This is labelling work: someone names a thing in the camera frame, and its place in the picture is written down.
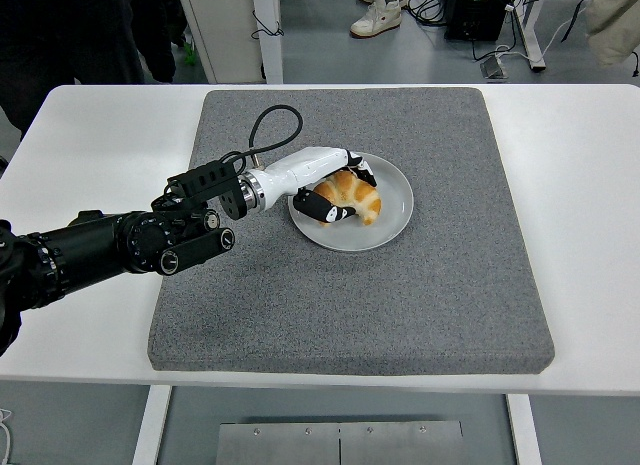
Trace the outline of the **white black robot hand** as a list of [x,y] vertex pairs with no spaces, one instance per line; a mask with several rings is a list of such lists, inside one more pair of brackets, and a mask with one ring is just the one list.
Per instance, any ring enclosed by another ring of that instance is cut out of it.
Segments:
[[357,215],[371,225],[382,208],[369,164],[339,148],[305,148],[264,170],[246,172],[244,181],[254,195],[254,208],[267,210],[287,195],[296,210],[325,224]]

